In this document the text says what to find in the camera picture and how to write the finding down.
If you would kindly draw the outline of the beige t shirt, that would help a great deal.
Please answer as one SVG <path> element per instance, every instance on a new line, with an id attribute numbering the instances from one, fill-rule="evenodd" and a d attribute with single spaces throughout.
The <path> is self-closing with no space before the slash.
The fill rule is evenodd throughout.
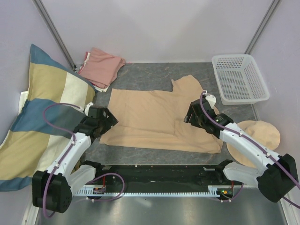
<path id="1" fill-rule="evenodd" d="M 113 89 L 108 109 L 118 120 L 101 144 L 218 154 L 223 142 L 184 122 L 190 103 L 203 91 L 192 75 L 172 80 L 172 91 Z"/>

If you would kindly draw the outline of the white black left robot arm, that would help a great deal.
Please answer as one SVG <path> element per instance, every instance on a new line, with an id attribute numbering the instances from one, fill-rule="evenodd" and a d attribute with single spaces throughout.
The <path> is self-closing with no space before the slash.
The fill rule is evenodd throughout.
<path id="1" fill-rule="evenodd" d="M 56 212 L 64 213 L 80 188 L 89 182 L 99 184 L 103 179 L 103 173 L 91 165 L 82 165 L 76 171 L 73 168 L 93 141 L 113 128 L 118 120 L 107 107 L 92 103 L 85 107 L 84 113 L 85 117 L 72 131 L 44 119 L 51 127 L 71 134 L 69 143 L 52 164 L 32 177 L 32 203 L 43 210 L 46 218 Z"/>

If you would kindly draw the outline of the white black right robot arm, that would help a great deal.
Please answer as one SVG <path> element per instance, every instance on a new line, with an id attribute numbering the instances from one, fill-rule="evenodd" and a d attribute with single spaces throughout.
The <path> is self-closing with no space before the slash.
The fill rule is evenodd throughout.
<path id="1" fill-rule="evenodd" d="M 269 150 L 246 134 L 230 117 L 216 114 L 215 102 L 213 95 L 202 92 L 198 100 L 190 103 L 184 122 L 233 146 L 255 165 L 249 167 L 229 161 L 215 172 L 216 182 L 223 185 L 234 180 L 250 185 L 274 203 L 285 199 L 294 187 L 300 186 L 295 159 L 289 154 L 281 156 Z"/>

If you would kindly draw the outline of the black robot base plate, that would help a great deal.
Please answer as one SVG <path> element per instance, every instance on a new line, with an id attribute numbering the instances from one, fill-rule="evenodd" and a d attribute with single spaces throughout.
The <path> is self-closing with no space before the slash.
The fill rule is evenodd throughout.
<path id="1" fill-rule="evenodd" d="M 204 186 L 237 186 L 238 181 L 228 180 L 218 165 L 102 165 L 84 161 L 96 169 L 94 182 L 104 185 L 109 191 L 199 191 Z"/>

